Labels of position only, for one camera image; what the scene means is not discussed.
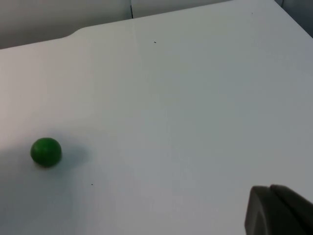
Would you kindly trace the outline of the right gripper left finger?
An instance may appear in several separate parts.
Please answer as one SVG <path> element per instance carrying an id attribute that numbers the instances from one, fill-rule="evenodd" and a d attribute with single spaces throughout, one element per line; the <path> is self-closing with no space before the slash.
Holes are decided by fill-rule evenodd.
<path id="1" fill-rule="evenodd" d="M 265 186 L 250 190 L 245 231 L 247 235 L 295 235 L 299 224 L 283 202 Z"/>

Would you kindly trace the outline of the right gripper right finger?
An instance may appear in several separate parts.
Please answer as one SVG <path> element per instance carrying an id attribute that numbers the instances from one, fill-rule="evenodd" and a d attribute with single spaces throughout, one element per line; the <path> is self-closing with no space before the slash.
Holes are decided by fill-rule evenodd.
<path id="1" fill-rule="evenodd" d="M 303 196 L 283 185 L 271 185 L 270 189 L 288 208 L 306 234 L 313 234 L 313 204 Z"/>

